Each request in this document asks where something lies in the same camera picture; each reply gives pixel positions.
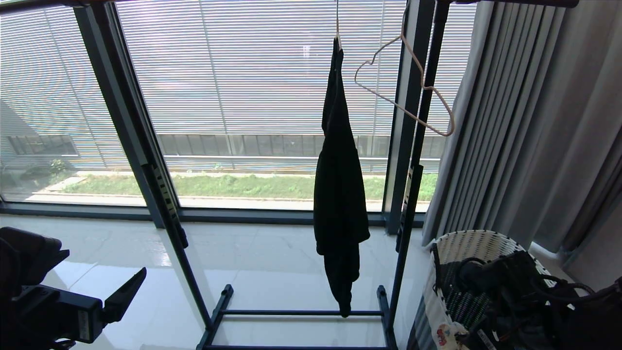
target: clothes hanger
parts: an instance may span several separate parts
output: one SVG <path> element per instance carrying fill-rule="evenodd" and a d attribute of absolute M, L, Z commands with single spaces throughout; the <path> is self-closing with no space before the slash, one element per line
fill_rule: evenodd
<path fill-rule="evenodd" d="M 337 12 L 335 14 L 335 24 L 337 27 L 337 31 L 335 34 L 335 38 L 337 38 L 337 42 L 339 43 L 339 49 L 343 50 L 343 47 L 341 46 L 341 36 L 339 35 L 339 0 L 335 0 L 337 2 Z"/>
<path fill-rule="evenodd" d="M 402 27 L 400 29 L 400 34 L 398 37 L 396 37 L 395 39 L 389 41 L 388 43 L 382 45 L 380 47 L 380 49 L 378 49 L 378 51 L 376 51 L 374 53 L 374 57 L 371 59 L 371 61 L 367 60 L 365 62 L 363 62 L 360 66 L 358 66 L 358 68 L 356 69 L 356 72 L 354 74 L 354 82 L 362 87 L 363 89 L 373 93 L 374 95 L 378 96 L 379 98 L 382 98 L 383 100 L 392 103 L 394 106 L 398 107 L 400 110 L 402 110 L 406 115 L 408 115 L 409 117 L 411 117 L 412 119 L 414 119 L 416 122 L 420 123 L 421 125 L 425 126 L 426 128 L 434 131 L 435 133 L 439 134 L 440 136 L 450 136 L 451 134 L 453 134 L 453 131 L 455 129 L 455 122 L 454 122 L 454 115 L 453 115 L 453 111 L 451 108 L 449 108 L 449 105 L 447 104 L 447 102 L 445 101 L 445 99 L 443 98 L 443 96 L 441 95 L 441 93 L 433 86 L 431 87 L 426 87 L 424 85 L 424 69 L 421 66 L 421 63 L 419 62 L 419 60 L 417 59 L 417 57 L 415 56 L 415 53 L 412 50 L 411 45 L 408 43 L 408 40 L 406 40 L 406 36 L 404 35 L 404 31 L 406 29 L 406 26 L 404 25 L 405 21 L 406 21 L 406 11 L 408 10 L 408 7 L 410 6 L 410 1 L 408 1 L 406 3 L 406 8 L 404 10 L 404 14 L 402 15 Z M 434 128 L 433 126 L 429 125 L 428 123 L 424 122 L 423 120 L 419 119 L 419 117 L 417 117 L 416 115 L 412 114 L 411 112 L 407 111 L 404 107 L 398 105 L 395 101 L 393 101 L 390 98 L 387 98 L 385 96 L 382 96 L 381 94 L 379 94 L 378 92 L 366 87 L 365 85 L 359 83 L 356 78 L 358 75 L 358 71 L 361 70 L 361 68 L 363 68 L 364 65 L 373 65 L 374 62 L 376 61 L 376 56 L 380 53 L 380 51 L 384 50 L 385 47 L 393 44 L 394 42 L 398 41 L 398 40 L 402 40 L 402 42 L 404 43 L 404 46 L 406 47 L 406 50 L 408 51 L 408 53 L 410 53 L 410 55 L 412 56 L 412 59 L 415 61 L 415 64 L 417 64 L 417 68 L 419 68 L 419 71 L 421 72 L 421 87 L 424 90 L 432 90 L 436 96 L 438 96 L 438 98 L 440 99 L 440 101 L 443 103 L 443 106 L 445 106 L 445 109 L 447 110 L 447 113 L 449 113 L 449 130 L 446 132 L 440 131 L 436 128 Z"/>

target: white tile floor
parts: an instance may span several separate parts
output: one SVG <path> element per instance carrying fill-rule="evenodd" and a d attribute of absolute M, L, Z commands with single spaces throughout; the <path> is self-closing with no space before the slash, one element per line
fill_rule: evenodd
<path fill-rule="evenodd" d="M 71 255 L 44 284 L 105 299 L 141 267 L 147 278 L 122 322 L 104 329 L 91 346 L 75 349 L 194 349 L 202 322 L 163 230 L 150 222 L 0 217 L 13 226 L 61 239 Z M 313 228 L 284 225 L 184 224 L 186 249 L 208 309 L 223 287 L 235 292 L 230 308 L 335 310 L 315 253 Z M 353 287 L 354 310 L 376 310 L 376 289 L 391 292 L 397 260 L 395 238 L 374 228 L 360 245 L 361 276 Z M 395 323 L 400 349 L 421 298 L 429 256 L 413 232 Z M 556 261 L 543 261 L 555 274 Z M 225 318 L 215 344 L 276 346 L 384 346 L 378 318 Z"/>

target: black garment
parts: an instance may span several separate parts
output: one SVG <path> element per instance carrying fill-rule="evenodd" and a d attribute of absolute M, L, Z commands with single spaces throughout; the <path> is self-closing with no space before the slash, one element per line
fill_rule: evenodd
<path fill-rule="evenodd" d="M 343 91 L 343 51 L 337 39 L 322 113 L 324 144 L 317 161 L 313 229 L 324 256 L 330 290 L 343 317 L 350 314 L 352 282 L 358 278 L 358 244 L 369 238 L 365 189 Z"/>

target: green lawn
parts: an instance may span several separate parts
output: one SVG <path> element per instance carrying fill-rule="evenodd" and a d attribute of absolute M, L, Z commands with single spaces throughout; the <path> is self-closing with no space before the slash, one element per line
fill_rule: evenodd
<path fill-rule="evenodd" d="M 419 191 L 420 201 L 429 201 L 434 193 L 436 174 L 424 174 Z M 313 198 L 314 178 L 307 176 L 175 176 L 173 182 L 180 196 L 221 196 L 252 198 Z M 382 199 L 384 176 L 366 177 L 367 199 Z M 136 194 L 141 192 L 132 176 L 88 176 L 62 192 L 89 194 Z"/>

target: curtain fold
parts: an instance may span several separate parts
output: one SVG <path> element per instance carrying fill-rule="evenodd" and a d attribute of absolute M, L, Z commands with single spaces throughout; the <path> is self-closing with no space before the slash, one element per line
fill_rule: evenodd
<path fill-rule="evenodd" d="M 476 83 L 463 82 L 453 106 L 460 127 L 443 154 L 424 243 L 464 229 L 551 251 L 581 242 L 622 187 L 620 9 L 590 1 L 486 13 L 490 30 L 473 33 L 477 69 L 465 73 Z"/>

